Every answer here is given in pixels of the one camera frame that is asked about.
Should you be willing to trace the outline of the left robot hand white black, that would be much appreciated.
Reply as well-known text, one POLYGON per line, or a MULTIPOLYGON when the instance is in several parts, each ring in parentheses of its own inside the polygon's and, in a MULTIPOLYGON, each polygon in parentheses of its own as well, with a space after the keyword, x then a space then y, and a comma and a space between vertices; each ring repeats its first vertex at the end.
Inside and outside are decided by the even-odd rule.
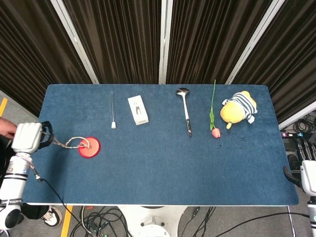
POLYGON ((49 121, 21 123, 17 126, 11 147, 15 153, 33 154, 38 149, 48 147, 53 138, 49 121))

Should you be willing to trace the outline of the bare human hand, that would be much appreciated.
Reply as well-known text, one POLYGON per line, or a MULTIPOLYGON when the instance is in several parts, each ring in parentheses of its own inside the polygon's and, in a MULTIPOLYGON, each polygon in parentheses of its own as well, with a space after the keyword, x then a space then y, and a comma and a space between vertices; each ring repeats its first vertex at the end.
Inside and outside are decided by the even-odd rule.
POLYGON ((11 121, 0 117, 0 134, 10 140, 14 139, 17 126, 11 121))

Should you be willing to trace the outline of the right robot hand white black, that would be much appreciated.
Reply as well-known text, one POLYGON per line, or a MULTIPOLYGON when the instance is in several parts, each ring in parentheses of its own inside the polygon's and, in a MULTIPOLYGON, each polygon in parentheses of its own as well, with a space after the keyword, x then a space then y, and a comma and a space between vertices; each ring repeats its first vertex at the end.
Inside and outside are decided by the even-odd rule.
POLYGON ((300 165, 301 180, 295 178, 287 166, 283 167, 283 173, 287 180, 309 196, 316 196, 316 162, 314 160, 303 160, 300 165))

